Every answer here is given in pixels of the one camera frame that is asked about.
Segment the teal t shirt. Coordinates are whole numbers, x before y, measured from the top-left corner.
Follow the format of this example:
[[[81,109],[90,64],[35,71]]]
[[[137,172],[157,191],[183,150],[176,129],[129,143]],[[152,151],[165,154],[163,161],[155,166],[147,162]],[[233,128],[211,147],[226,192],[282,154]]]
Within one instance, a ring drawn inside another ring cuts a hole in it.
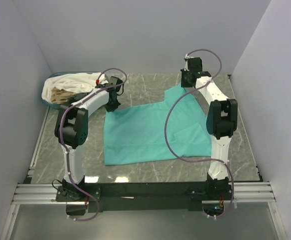
[[[211,137],[206,115],[193,94],[180,85],[164,92],[164,100],[108,112],[104,122],[107,166],[209,157]]]

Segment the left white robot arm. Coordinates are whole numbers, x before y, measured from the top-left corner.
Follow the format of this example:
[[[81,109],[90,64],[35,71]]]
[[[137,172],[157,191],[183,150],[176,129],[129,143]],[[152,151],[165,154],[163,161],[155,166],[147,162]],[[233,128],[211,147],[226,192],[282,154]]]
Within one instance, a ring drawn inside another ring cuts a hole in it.
[[[124,83],[115,76],[105,83],[97,81],[91,92],[77,93],[59,107],[54,134],[64,158],[65,173],[61,184],[74,201],[82,200],[86,194],[82,145],[88,137],[89,117],[101,107],[107,112],[116,110],[120,105],[118,96],[124,92]]]

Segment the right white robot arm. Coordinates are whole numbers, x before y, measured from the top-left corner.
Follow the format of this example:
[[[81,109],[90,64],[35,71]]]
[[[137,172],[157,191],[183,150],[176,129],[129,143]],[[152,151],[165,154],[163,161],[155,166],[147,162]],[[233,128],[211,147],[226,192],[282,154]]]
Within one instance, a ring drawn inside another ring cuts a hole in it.
[[[223,193],[222,188],[229,184],[227,165],[230,142],[238,125],[238,102],[226,96],[213,82],[211,74],[203,71],[200,57],[185,57],[185,67],[181,69],[181,86],[199,89],[209,104],[206,129],[211,136],[213,161],[207,173],[205,195],[215,200]]]

